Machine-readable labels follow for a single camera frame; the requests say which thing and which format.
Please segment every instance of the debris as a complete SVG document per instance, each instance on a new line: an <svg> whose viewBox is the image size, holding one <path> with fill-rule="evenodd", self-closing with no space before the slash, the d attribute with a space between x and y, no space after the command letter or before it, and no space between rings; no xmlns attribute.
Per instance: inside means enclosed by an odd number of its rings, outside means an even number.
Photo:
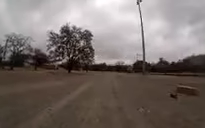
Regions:
<svg viewBox="0 0 205 128"><path fill-rule="evenodd" d="M170 97L176 100L178 99L177 93L170 93Z"/></svg>
<svg viewBox="0 0 205 128"><path fill-rule="evenodd" d="M199 96L199 91L197 88L185 86L185 85L178 85L176 93L190 95L190 96Z"/></svg>
<svg viewBox="0 0 205 128"><path fill-rule="evenodd" d="M143 113L143 114L150 113L150 110L146 109L145 107L137 108L137 111L139 111L140 113Z"/></svg>

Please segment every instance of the sky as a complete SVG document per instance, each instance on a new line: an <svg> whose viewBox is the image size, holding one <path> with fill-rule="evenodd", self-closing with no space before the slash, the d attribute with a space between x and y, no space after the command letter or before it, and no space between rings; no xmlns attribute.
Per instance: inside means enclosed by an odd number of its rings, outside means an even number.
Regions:
<svg viewBox="0 0 205 128"><path fill-rule="evenodd" d="M141 7L147 61L205 53L205 0L143 0ZM0 44L15 32L46 50L47 32L66 23L92 31L97 63L142 58L136 0L0 0Z"/></svg>

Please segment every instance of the pavement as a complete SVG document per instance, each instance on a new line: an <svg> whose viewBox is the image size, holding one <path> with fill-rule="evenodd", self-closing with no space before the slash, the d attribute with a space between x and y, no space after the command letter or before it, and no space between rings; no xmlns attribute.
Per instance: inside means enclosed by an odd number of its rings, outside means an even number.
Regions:
<svg viewBox="0 0 205 128"><path fill-rule="evenodd" d="M1 79L0 128L205 128L205 77L55 74ZM177 84L200 96L171 98Z"/></svg>

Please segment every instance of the gray cloud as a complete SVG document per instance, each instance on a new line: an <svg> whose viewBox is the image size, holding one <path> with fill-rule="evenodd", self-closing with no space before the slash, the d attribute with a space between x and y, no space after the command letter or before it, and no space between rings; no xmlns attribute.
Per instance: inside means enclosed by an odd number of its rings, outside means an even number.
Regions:
<svg viewBox="0 0 205 128"><path fill-rule="evenodd" d="M205 53L205 0L144 0L142 10L149 61ZM141 53L134 0L0 0L0 43L17 32L45 49L47 31L67 22L93 32L97 62L132 63Z"/></svg>

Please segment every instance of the street lamp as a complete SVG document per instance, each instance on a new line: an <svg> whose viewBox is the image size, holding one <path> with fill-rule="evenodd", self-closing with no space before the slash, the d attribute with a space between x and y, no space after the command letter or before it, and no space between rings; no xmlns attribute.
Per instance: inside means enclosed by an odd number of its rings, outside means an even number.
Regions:
<svg viewBox="0 0 205 128"><path fill-rule="evenodd" d="M142 64L142 74L146 73L146 52L145 52L145 37L144 37L144 29L143 29L143 20L142 20L142 11L141 4L142 0L137 0L137 5L139 7L139 15L141 20L141 33L142 33L142 53L143 53L143 64Z"/></svg>

